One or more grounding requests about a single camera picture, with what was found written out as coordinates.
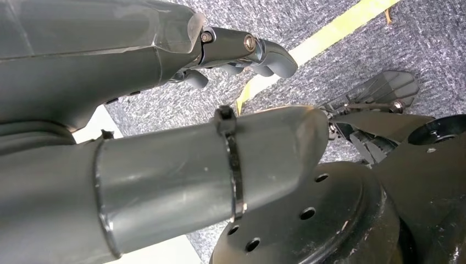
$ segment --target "robotic arm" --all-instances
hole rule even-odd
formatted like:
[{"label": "robotic arm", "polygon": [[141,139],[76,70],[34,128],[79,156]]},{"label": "robotic arm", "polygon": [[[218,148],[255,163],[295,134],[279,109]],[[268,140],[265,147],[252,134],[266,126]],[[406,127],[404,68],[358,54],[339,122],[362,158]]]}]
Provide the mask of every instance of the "robotic arm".
[{"label": "robotic arm", "polygon": [[[214,123],[76,145],[71,132],[120,96],[203,86],[199,68],[288,78],[297,65],[169,3],[1,1],[0,14],[11,33],[0,41],[0,263],[102,263],[238,219],[295,189],[325,150],[327,118],[310,107],[238,120],[222,109]],[[188,38],[169,32],[180,21]]]}]

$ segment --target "black plastic part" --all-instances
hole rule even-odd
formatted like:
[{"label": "black plastic part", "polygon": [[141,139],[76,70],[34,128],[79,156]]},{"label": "black plastic part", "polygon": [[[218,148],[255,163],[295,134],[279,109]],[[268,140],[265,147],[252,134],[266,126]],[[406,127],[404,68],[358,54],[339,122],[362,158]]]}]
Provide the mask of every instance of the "black plastic part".
[{"label": "black plastic part", "polygon": [[350,142],[369,164],[375,163],[374,157],[367,149],[367,143],[370,142],[373,138],[374,137],[370,134],[364,133],[362,131],[356,131],[349,135]]},{"label": "black plastic part", "polygon": [[355,129],[353,126],[350,124],[345,124],[345,123],[332,123],[334,127],[336,128],[336,134],[337,138],[343,137],[346,140],[351,141],[350,135],[353,134],[355,131],[358,131]]},{"label": "black plastic part", "polygon": [[[431,257],[429,250],[433,241],[440,239],[442,244],[448,244],[445,238],[437,237],[436,230],[452,210],[464,204],[465,157],[466,133],[462,133],[430,145],[404,142],[373,166],[413,235],[419,261]],[[455,246],[463,247],[459,242]]]},{"label": "black plastic part", "polygon": [[403,219],[400,219],[400,236],[398,237],[398,244],[401,248],[403,263],[418,263],[418,255],[413,234],[411,234]]},{"label": "black plastic part", "polygon": [[[318,164],[327,138],[327,118],[315,108],[238,117],[248,211],[295,190]],[[234,212],[225,149],[213,123],[104,142],[97,158],[101,213],[118,252],[229,219]]]},{"label": "black plastic part", "polygon": [[361,111],[340,115],[330,119],[338,128],[350,125],[352,133],[361,130],[374,136],[389,139],[400,144],[418,127],[434,120],[432,117],[411,114],[393,114],[376,111]]},{"label": "black plastic part", "polygon": [[434,238],[424,263],[466,263],[466,206],[464,200],[435,229]]},{"label": "black plastic part", "polygon": [[374,163],[380,163],[398,145],[383,137],[376,137],[366,143],[367,149],[374,158]]},{"label": "black plastic part", "polygon": [[413,145],[429,145],[453,139],[466,132],[466,114],[435,119],[413,131],[408,142]]},{"label": "black plastic part", "polygon": [[393,109],[390,109],[393,102],[398,101],[402,107],[409,107],[418,92],[418,82],[412,74],[384,71],[344,95],[323,104],[321,108],[337,116],[348,111],[345,107],[348,104],[385,104],[386,111],[393,112]]},{"label": "black plastic part", "polygon": [[395,208],[370,169],[326,163],[293,193],[230,223],[210,262],[388,263],[399,231]]},{"label": "black plastic part", "polygon": [[232,212],[233,221],[241,219],[245,212],[243,195],[243,179],[241,175],[241,162],[236,144],[236,116],[230,106],[220,106],[215,110],[214,121],[217,133],[225,140],[225,153],[231,173],[231,189],[233,194]]},{"label": "black plastic part", "polygon": [[114,132],[113,131],[105,131],[105,130],[101,129],[101,133],[102,133],[102,135],[100,136],[100,138],[102,138],[102,139],[114,139],[114,137],[113,137]]}]

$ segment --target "yellow tape line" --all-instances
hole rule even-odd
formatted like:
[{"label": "yellow tape line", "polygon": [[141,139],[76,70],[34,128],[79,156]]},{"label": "yellow tape line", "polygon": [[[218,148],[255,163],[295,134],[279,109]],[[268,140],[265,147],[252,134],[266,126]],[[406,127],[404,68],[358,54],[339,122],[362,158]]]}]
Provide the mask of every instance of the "yellow tape line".
[{"label": "yellow tape line", "polygon": [[[325,25],[310,38],[306,39],[299,46],[292,49],[290,55],[293,56],[298,66],[302,66],[317,54],[339,42],[399,1],[400,0],[361,0],[342,15],[335,18],[332,22]],[[236,100],[238,114],[241,114],[241,108],[244,102],[253,98],[267,87],[272,86],[279,79],[277,75],[271,77],[263,77],[261,75],[254,76],[246,84],[240,97]]]}]

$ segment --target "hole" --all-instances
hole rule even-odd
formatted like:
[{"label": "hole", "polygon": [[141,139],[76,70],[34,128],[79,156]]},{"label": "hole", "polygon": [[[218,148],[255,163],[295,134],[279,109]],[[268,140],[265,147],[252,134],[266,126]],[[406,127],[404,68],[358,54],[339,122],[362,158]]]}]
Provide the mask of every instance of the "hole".
[{"label": "hole", "polygon": [[320,183],[320,182],[322,182],[323,180],[325,180],[328,177],[329,177],[329,175],[327,173],[321,174],[321,175],[317,176],[317,178],[315,179],[315,182]]},{"label": "hole", "polygon": [[454,138],[456,138],[456,135],[441,136],[441,137],[439,137],[438,139],[435,140],[435,143],[444,142],[444,141],[447,141],[449,139],[454,139]]},{"label": "hole", "polygon": [[249,241],[249,243],[246,244],[246,252],[251,252],[254,249],[256,249],[259,243],[260,243],[260,238],[254,238],[253,240]]},{"label": "hole", "polygon": [[315,215],[315,209],[314,207],[308,207],[306,209],[304,209],[300,214],[299,214],[299,218],[301,220],[307,220],[307,219],[310,219],[311,217],[313,217]]},{"label": "hole", "polygon": [[234,227],[232,227],[230,231],[228,231],[228,235],[233,235],[236,231],[238,231],[239,227],[239,225],[235,225]]}]

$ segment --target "screw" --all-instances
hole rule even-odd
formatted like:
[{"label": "screw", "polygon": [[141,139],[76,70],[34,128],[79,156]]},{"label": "screw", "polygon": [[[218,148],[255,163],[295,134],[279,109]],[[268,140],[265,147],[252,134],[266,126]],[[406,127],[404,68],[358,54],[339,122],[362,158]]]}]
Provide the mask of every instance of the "screw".
[{"label": "screw", "polygon": [[252,52],[256,49],[256,39],[252,35],[246,35],[245,48],[249,52]]},{"label": "screw", "polygon": [[212,34],[210,32],[202,32],[201,34],[201,41],[206,43],[206,42],[211,42],[214,39]]},{"label": "screw", "polygon": [[403,108],[403,104],[400,101],[393,102],[393,106],[395,106],[397,109]]}]

